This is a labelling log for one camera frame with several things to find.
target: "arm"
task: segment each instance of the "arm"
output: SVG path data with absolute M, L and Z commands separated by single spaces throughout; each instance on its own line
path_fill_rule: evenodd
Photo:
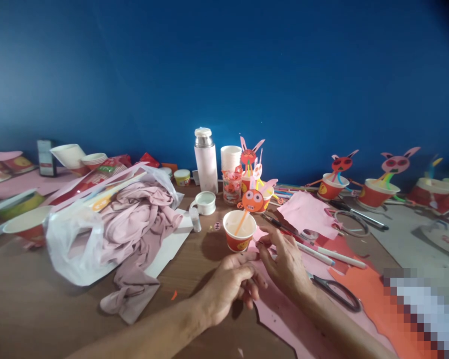
M 256 244 L 269 276 L 277 287 L 316 324 L 336 348 L 352 359 L 391 359 L 396 356 L 350 319 L 308 278 L 296 241 L 275 228 Z M 267 248 L 276 246 L 273 260 Z
M 249 309 L 267 284 L 249 261 L 258 253 L 238 253 L 223 259 L 215 274 L 194 297 L 143 319 L 72 354 L 69 359 L 171 358 L 194 338 L 219 324 L 235 299 Z

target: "glue stick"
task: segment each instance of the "glue stick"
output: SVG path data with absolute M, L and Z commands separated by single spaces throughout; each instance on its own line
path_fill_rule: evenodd
M 191 223 L 193 224 L 193 230 L 195 233 L 201 231 L 200 215 L 195 207 L 190 208 Z

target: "orange straw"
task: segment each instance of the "orange straw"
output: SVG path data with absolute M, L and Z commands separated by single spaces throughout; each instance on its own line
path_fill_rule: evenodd
M 246 218 L 246 215 L 248 214 L 248 211 L 245 210 L 244 211 L 244 215 L 243 218 L 241 219 L 241 222 L 238 224 L 238 229 L 236 230 L 236 232 L 234 233 L 235 236 L 238 236 L 238 232 L 241 229 L 241 226 L 243 225 L 244 219 Z

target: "thermos bottle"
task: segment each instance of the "thermos bottle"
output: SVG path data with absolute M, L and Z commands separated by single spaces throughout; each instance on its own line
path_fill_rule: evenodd
M 200 177 L 201 192 L 218 193 L 218 170 L 216 166 L 216 146 L 211 130 L 200 127 L 195 130 L 195 157 Z

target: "stack of paper cups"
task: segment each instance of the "stack of paper cups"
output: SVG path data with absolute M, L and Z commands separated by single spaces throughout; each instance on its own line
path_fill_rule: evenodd
M 67 167 L 77 176 L 83 176 L 90 172 L 83 162 L 80 160 L 85 157 L 85 152 L 77 144 L 63 145 L 54 147 L 50 152 L 60 161 L 62 165 Z
M 234 171 L 241 164 L 241 147 L 221 147 L 221 170 Z

